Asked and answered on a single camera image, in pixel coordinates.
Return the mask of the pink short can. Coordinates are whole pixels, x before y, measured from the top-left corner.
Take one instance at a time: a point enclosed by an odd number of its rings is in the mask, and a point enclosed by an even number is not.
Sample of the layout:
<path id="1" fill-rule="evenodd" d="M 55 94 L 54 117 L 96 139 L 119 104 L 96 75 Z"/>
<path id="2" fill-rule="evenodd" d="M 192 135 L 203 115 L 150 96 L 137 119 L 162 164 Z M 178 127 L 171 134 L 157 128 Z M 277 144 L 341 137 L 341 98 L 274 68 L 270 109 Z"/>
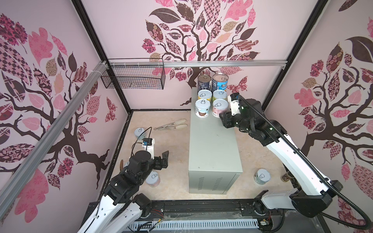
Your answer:
<path id="1" fill-rule="evenodd" d="M 160 176 L 156 171 L 152 171 L 146 179 L 146 184 L 150 187 L 157 187 L 160 184 Z"/>
<path id="2" fill-rule="evenodd" d="M 212 104 L 212 114 L 214 117 L 219 117 L 220 113 L 227 111 L 229 104 L 224 99 L 216 99 Z"/>

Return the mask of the green short can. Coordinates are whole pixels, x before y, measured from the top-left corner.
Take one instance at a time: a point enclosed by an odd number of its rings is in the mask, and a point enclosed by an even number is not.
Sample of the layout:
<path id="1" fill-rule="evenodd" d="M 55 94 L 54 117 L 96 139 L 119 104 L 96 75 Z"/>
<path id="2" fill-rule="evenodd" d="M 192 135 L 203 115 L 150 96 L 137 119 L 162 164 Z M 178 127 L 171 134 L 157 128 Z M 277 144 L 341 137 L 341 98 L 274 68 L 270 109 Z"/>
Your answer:
<path id="1" fill-rule="evenodd" d="M 215 90 L 213 92 L 212 101 L 223 99 L 227 101 L 227 93 L 224 90 Z"/>

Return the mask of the small yellow can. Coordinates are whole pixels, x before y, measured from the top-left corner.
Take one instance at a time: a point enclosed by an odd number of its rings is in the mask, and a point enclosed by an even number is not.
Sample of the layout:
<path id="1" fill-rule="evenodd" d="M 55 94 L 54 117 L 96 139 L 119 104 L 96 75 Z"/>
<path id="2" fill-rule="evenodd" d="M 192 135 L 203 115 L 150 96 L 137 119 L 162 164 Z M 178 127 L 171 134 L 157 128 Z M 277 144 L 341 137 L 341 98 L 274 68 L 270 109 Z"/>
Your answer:
<path id="1" fill-rule="evenodd" d="M 212 92 L 208 89 L 202 89 L 200 91 L 198 91 L 198 100 L 207 100 L 207 101 L 211 101 L 212 99 Z"/>

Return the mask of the blue chicken noodle soup can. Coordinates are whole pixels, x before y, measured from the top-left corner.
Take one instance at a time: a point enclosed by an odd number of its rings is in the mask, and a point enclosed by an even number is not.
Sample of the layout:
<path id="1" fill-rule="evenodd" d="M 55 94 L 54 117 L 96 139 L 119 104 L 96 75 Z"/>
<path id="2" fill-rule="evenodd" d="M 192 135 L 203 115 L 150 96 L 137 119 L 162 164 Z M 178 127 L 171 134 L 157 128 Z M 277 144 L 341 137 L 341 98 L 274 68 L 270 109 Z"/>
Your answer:
<path id="1" fill-rule="evenodd" d="M 228 84 L 229 77 L 224 73 L 215 73 L 212 76 L 212 83 L 211 83 L 211 91 L 214 92 L 216 90 L 226 90 Z"/>

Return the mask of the dark navy tall can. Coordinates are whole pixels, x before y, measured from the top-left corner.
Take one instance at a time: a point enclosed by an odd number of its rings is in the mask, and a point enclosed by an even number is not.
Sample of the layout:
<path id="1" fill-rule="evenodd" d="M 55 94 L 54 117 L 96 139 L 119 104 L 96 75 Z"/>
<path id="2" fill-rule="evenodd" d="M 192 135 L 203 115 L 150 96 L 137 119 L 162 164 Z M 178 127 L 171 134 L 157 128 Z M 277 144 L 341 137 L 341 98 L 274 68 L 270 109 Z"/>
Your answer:
<path id="1" fill-rule="evenodd" d="M 201 74 L 198 76 L 198 91 L 210 90 L 211 77 L 207 74 Z"/>

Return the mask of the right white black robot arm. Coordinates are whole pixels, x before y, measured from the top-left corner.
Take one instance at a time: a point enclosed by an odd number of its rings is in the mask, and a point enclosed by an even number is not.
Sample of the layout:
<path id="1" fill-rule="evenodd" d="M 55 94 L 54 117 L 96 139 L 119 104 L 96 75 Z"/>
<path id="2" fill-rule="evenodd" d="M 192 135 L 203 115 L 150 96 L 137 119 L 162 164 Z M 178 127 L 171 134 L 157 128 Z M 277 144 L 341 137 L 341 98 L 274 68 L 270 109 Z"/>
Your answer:
<path id="1" fill-rule="evenodd" d="M 322 174 L 293 143 L 287 131 L 277 121 L 266 118 L 260 102 L 234 93 L 228 97 L 228 103 L 230 110 L 219 114 L 223 126 L 236 127 L 240 132 L 259 141 L 280 159 L 300 185 L 299 189 L 294 188 L 287 192 L 262 191 L 254 199 L 258 214 L 264 215 L 272 209 L 296 210 L 305 217 L 322 215 L 357 230 L 372 228 L 373 224 L 368 215 L 341 193 L 341 183 Z M 335 196 L 358 212 L 364 223 L 349 223 L 324 213 Z"/>

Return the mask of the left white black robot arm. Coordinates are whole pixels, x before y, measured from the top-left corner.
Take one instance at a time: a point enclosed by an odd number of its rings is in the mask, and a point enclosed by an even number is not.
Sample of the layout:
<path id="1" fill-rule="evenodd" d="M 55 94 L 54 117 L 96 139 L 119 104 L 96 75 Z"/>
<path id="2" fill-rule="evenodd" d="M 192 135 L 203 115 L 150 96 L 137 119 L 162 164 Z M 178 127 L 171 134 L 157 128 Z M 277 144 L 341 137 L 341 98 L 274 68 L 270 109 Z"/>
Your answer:
<path id="1" fill-rule="evenodd" d="M 128 226 L 150 214 L 152 201 L 139 188 L 153 170 L 166 169 L 169 151 L 151 157 L 140 150 L 130 157 L 129 165 L 111 179 L 96 208 L 81 226 L 80 233 L 121 233 Z"/>

